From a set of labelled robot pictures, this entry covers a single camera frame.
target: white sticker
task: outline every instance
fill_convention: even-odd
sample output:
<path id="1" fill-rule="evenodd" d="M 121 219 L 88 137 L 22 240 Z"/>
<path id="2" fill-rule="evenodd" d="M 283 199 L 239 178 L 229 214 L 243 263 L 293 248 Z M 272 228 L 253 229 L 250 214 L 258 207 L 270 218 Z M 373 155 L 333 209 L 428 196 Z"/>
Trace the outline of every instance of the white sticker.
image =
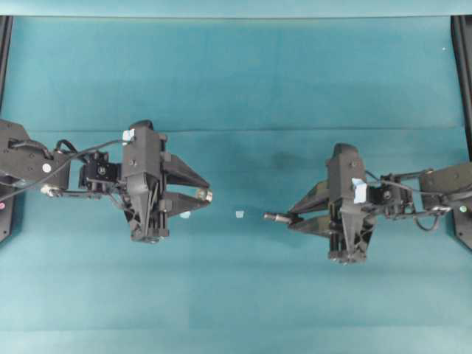
<path id="1" fill-rule="evenodd" d="M 130 142 L 134 138 L 134 129 L 130 129 L 129 131 L 123 131 L 123 145 L 126 145 L 126 142 Z"/>
<path id="2" fill-rule="evenodd" d="M 180 217 L 182 219 L 188 219 L 190 217 L 190 214 L 192 214 L 192 213 L 191 212 L 181 212 Z"/>
<path id="3" fill-rule="evenodd" d="M 354 204 L 365 203 L 367 200 L 367 183 L 359 178 L 353 178 Z"/>

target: black cable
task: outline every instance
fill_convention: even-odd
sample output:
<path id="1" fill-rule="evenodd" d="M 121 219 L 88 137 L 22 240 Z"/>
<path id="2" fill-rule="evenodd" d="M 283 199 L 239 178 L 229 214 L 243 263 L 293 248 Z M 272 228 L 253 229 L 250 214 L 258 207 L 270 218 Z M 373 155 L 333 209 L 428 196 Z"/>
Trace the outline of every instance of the black cable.
<path id="1" fill-rule="evenodd" d="M 113 145 L 113 144 L 121 144 L 123 142 L 128 142 L 128 141 L 121 140 L 121 139 L 111 140 L 109 142 L 104 142 L 103 144 L 100 144 L 100 145 L 95 145 L 95 146 L 89 147 L 88 149 L 82 150 L 78 153 L 74 153 L 66 161 L 64 161 L 62 164 L 60 164 L 55 170 L 51 171 L 47 176 L 44 176 L 43 178 L 40 178 L 37 181 L 27 185 L 26 187 L 23 187 L 19 190 L 16 190 L 15 192 L 11 192 L 11 193 L 8 193 L 6 195 L 3 195 L 2 197 L 0 197 L 0 202 L 5 201 L 9 198 L 12 198 L 15 195 L 26 192 L 27 190 L 33 188 L 34 186 L 37 186 L 38 184 L 44 183 L 45 181 L 47 181 L 48 179 L 53 177 L 54 174 L 58 173 L 59 171 L 63 170 L 64 168 L 66 168 L 66 166 L 68 164 L 70 164 L 72 162 L 72 160 L 74 160 L 74 159 L 79 159 L 81 156 L 84 156 L 87 153 L 90 153 L 90 152 L 95 151 L 95 150 L 102 149 L 106 146 Z"/>
<path id="2" fill-rule="evenodd" d="M 62 140 L 59 140 L 58 142 L 56 142 L 56 148 L 55 150 L 60 150 L 60 146 L 64 144 L 65 146 L 67 146 L 69 148 L 69 151 L 73 152 L 73 153 L 78 153 L 77 149 L 75 148 L 75 146 L 69 141 L 69 140 L 66 140 L 66 139 L 62 139 Z"/>
<path id="3" fill-rule="evenodd" d="M 418 220 L 418 218 L 414 218 L 414 222 L 417 224 L 417 226 L 422 229 L 424 232 L 432 232 L 432 231 L 436 231 L 437 228 L 439 227 L 440 225 L 440 216 L 439 215 L 436 215 L 434 217 L 434 222 L 433 222 L 433 226 L 431 227 L 424 227 L 421 222 Z"/>
<path id="4" fill-rule="evenodd" d="M 61 150 L 60 149 L 60 146 L 64 144 L 65 146 L 67 146 L 67 148 L 69 149 L 69 151 L 64 151 L 64 150 Z M 77 149 L 75 148 L 75 146 L 67 139 L 61 139 L 59 140 L 58 142 L 56 142 L 56 147 L 54 149 L 55 151 L 60 151 L 61 153 L 67 153 L 67 154 L 70 154 L 70 153 L 78 153 Z M 84 164 L 88 163 L 89 161 L 87 161 L 87 159 L 82 156 L 80 158 L 81 162 L 83 162 Z"/>
<path id="5" fill-rule="evenodd" d="M 376 175 L 374 175 L 372 172 L 366 170 L 366 174 L 371 176 L 373 179 L 375 179 L 376 181 L 380 181 L 379 177 L 377 177 Z"/>
<path id="6" fill-rule="evenodd" d="M 46 159 L 48 160 L 52 160 L 52 155 L 51 153 L 49 152 L 49 150 L 47 150 L 47 147 L 46 145 L 40 143 L 40 142 L 37 142 L 35 140 L 21 140 L 19 142 L 14 142 L 11 144 L 11 147 L 12 148 L 22 148 L 22 147 L 29 147 L 29 148 L 34 148 L 34 149 L 39 149 L 39 150 L 42 150 L 43 153 L 44 153 L 44 156 L 46 157 Z"/>
<path id="7" fill-rule="evenodd" d="M 409 192 L 413 192 L 413 193 L 420 193 L 420 194 L 423 194 L 423 195 L 444 196 L 443 192 L 424 192 L 422 190 L 416 190 L 415 188 L 411 188 L 409 186 L 406 186 L 405 184 L 401 184 L 401 183 L 394 182 L 394 181 L 387 181 L 385 179 L 379 179 L 373 173 L 371 173 L 370 171 L 367 171 L 367 170 L 366 170 L 366 174 L 368 174 L 373 179 L 375 179 L 375 182 L 367 182 L 367 184 L 370 185 L 370 186 L 378 184 L 378 183 L 388 184 L 390 186 L 395 186 L 395 187 L 401 188 L 403 190 L 408 190 Z"/>

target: teal fabric surface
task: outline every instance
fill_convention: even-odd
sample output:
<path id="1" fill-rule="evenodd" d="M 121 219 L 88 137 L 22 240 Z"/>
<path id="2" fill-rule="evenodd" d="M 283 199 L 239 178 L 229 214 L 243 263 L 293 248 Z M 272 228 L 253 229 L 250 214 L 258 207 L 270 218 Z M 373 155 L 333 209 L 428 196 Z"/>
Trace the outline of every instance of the teal fabric surface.
<path id="1" fill-rule="evenodd" d="M 380 220 L 342 266 L 261 217 L 325 179 L 336 142 L 376 174 L 467 161 L 448 23 L 17 18 L 2 118 L 78 148 L 152 119 L 215 197 L 151 246 L 108 200 L 27 192 L 0 244 L 0 353 L 470 353 L 450 218 Z"/>
<path id="2" fill-rule="evenodd" d="M 80 148 L 118 135 L 60 134 Z M 58 133 L 32 138 L 51 145 Z M 6 353 L 33 353 L 37 345 L 59 353 L 66 344 L 70 353 L 101 353 L 107 343 L 126 353 L 127 342 L 134 353 L 155 345 L 231 352 L 247 336 L 252 353 L 394 353 L 400 345 L 402 353 L 446 353 L 451 342 L 455 353 L 467 353 L 470 339 L 460 333 L 472 325 L 472 257 L 447 223 L 424 234 L 413 222 L 381 221 L 368 262 L 344 267 L 327 260 L 325 239 L 261 218 L 325 178 L 323 161 L 338 141 L 357 145 L 379 174 L 467 159 L 461 128 L 172 133 L 169 150 L 212 182 L 215 200 L 189 219 L 172 219 L 170 239 L 155 246 L 132 243 L 107 200 L 29 192 L 19 230 L 0 248 Z M 119 149 L 111 150 L 114 159 Z M 151 338 L 142 340 L 146 333 Z M 341 333 L 346 340 L 332 343 Z M 385 345 L 387 333 L 395 343 Z"/>
<path id="3" fill-rule="evenodd" d="M 2 15 L 309 18 L 393 17 L 472 13 L 468 0 L 2 0 Z"/>
<path id="4" fill-rule="evenodd" d="M 13 27 L 1 116 L 33 130 L 148 118 L 163 131 L 463 124 L 448 17 Z"/>

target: mounting bracket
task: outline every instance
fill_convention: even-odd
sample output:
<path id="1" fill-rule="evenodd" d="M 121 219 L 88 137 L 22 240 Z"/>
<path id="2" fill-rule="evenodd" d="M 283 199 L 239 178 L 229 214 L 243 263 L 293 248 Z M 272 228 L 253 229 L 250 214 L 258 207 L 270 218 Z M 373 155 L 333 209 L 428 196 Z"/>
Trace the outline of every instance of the mounting bracket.
<path id="1" fill-rule="evenodd" d="M 465 137 L 472 161 L 472 15 L 452 16 L 451 35 L 464 107 Z M 472 249 L 472 198 L 454 207 L 453 216 L 456 237 Z"/>

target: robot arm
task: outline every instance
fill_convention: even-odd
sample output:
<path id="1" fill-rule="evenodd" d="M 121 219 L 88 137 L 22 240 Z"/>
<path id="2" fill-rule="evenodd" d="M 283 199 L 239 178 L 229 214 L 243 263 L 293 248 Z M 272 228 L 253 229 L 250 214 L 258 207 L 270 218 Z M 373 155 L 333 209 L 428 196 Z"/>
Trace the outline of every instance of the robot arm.
<path id="1" fill-rule="evenodd" d="M 81 152 L 70 142 L 60 140 L 49 151 L 40 142 L 32 141 L 21 125 L 0 120 L 0 201 L 10 208 L 14 195 L 33 186 L 49 197 L 98 199 L 106 195 L 125 213 L 132 240 L 155 243 L 169 235 L 169 217 L 206 207 L 212 200 L 209 183 L 179 157 L 168 153 L 166 142 L 167 137 L 154 131 L 150 121 L 142 121 L 125 131 L 123 140 Z M 115 143 L 123 144 L 121 163 L 110 162 L 108 153 L 100 151 Z M 72 160 L 83 164 L 78 191 L 69 190 Z M 168 184 L 200 190 L 194 198 L 168 192 Z M 11 210 L 7 211 L 11 220 Z"/>
<path id="2" fill-rule="evenodd" d="M 377 178 L 365 170 L 355 147 L 337 144 L 327 161 L 327 175 L 327 181 L 319 182 L 287 213 L 267 212 L 264 218 L 286 223 L 294 231 L 328 238 L 328 258 L 340 263 L 366 260 L 379 215 L 392 220 L 413 218 L 423 231 L 432 231 L 447 212 L 464 214 L 465 204 L 472 199 L 472 163 Z M 368 182 L 367 175 L 375 180 Z M 412 179 L 419 181 L 419 190 L 403 184 Z M 421 194 L 423 211 L 415 208 L 414 192 Z M 301 216 L 323 210 L 327 211 L 326 215 L 306 220 Z M 423 217 L 434 218 L 431 228 L 420 223 Z M 458 237 L 472 248 L 472 240 L 464 232 L 459 232 Z"/>

